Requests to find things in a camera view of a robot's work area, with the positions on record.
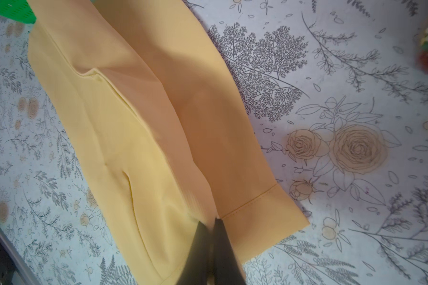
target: green basket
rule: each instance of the green basket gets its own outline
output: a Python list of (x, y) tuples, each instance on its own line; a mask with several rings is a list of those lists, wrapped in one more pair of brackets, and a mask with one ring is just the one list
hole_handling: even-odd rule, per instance
[(25, 24), (33, 24), (36, 17), (25, 0), (0, 0), (0, 16)]

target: table surface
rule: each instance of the table surface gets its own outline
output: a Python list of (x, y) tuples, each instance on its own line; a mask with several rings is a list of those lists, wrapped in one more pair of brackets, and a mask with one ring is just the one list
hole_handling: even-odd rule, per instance
[[(186, 4), (311, 222), (247, 262), (247, 283), (428, 285), (428, 75), (415, 67), (428, 5)], [(41, 284), (134, 284), (29, 65), (31, 27), (0, 19), (0, 227)]]

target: yellow pants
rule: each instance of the yellow pants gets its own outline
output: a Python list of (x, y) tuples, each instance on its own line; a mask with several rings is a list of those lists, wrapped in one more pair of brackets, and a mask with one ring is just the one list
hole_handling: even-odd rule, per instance
[(29, 0), (29, 61), (140, 285), (176, 283), (198, 221), (241, 262), (308, 225), (180, 0)]

